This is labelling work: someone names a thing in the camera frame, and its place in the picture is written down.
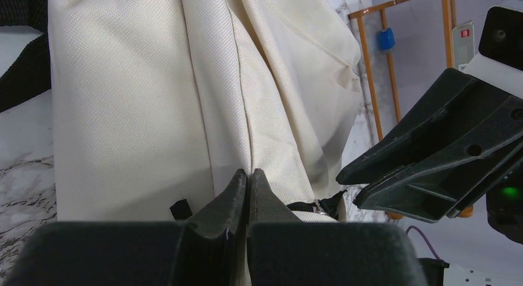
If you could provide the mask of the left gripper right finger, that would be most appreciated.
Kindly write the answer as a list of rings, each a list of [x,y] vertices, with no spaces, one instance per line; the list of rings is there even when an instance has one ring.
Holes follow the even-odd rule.
[[[425,285],[406,234],[381,223],[301,221],[265,173],[250,182],[247,261],[253,285]]]

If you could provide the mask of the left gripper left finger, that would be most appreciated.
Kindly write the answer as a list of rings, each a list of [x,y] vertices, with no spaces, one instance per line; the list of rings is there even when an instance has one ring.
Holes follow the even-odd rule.
[[[22,248],[6,285],[232,285],[247,175],[184,221],[56,222]]]

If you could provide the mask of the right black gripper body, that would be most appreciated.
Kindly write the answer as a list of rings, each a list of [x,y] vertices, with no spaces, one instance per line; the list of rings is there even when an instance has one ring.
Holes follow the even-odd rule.
[[[427,223],[522,183],[522,100],[448,68],[400,122],[337,175],[354,204]]]

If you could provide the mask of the cream canvas backpack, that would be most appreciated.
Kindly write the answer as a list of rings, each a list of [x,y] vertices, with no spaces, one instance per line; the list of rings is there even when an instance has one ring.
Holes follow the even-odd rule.
[[[333,222],[360,109],[360,45],[325,0],[1,0],[40,35],[1,111],[50,92],[56,222],[184,221],[247,175],[232,285],[253,285],[253,172],[301,221]]]

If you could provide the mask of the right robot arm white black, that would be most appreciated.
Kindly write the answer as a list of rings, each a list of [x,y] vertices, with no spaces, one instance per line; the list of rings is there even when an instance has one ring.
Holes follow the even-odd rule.
[[[448,68],[374,147],[345,166],[354,204],[427,223],[484,198],[488,224],[522,242],[522,100]]]

